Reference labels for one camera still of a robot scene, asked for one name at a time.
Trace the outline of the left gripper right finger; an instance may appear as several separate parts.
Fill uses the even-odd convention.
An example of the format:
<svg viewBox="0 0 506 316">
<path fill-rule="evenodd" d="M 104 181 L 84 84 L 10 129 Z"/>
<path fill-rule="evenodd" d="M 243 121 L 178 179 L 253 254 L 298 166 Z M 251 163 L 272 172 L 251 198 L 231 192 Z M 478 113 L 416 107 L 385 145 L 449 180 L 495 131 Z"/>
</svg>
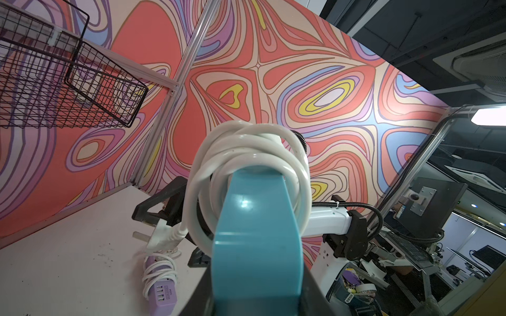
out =
<svg viewBox="0 0 506 316">
<path fill-rule="evenodd" d="M 303 316 L 334 316 L 335 313 L 322 294 L 310 270 L 304 268 L 302 283 L 302 315 Z"/>
</svg>

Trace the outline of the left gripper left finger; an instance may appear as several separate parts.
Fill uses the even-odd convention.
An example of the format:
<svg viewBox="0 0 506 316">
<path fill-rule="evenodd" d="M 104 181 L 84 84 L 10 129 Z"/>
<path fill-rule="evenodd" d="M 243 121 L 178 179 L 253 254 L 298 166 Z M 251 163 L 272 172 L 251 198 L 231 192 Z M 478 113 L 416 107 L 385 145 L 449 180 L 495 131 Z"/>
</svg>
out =
<svg viewBox="0 0 506 316">
<path fill-rule="evenodd" d="M 191 299 L 188 301 L 189 315 L 211 316 L 214 315 L 214 298 L 212 292 L 211 272 L 205 272 L 202 276 Z"/>
</svg>

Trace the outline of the blue power strip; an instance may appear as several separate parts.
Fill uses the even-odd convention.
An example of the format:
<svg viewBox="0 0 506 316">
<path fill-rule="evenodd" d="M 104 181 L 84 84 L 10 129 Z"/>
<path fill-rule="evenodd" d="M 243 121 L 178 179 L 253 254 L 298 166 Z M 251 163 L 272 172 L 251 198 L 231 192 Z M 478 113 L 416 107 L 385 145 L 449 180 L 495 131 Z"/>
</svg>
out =
<svg viewBox="0 0 506 316">
<path fill-rule="evenodd" d="M 170 256 L 190 236 L 211 258 L 214 315 L 297 315 L 311 203 L 308 159 L 293 132 L 224 122 L 197 151 L 181 222 L 159 220 L 146 250 Z"/>
</svg>

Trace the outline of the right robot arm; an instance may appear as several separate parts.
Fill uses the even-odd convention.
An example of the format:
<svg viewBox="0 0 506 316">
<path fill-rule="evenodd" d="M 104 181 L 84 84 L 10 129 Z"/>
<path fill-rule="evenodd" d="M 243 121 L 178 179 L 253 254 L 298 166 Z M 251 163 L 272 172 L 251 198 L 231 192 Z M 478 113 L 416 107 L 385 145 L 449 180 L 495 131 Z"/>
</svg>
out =
<svg viewBox="0 0 506 316">
<path fill-rule="evenodd" d="M 152 290 L 176 279 L 170 258 L 190 237 L 212 260 L 219 299 L 297 298 L 304 236 L 324 241 L 312 273 L 326 294 L 372 234 L 357 204 L 315 203 L 306 144 L 279 125 L 227 122 L 203 141 L 188 178 L 138 204 L 132 218 L 155 226 L 143 281 Z"/>
</svg>

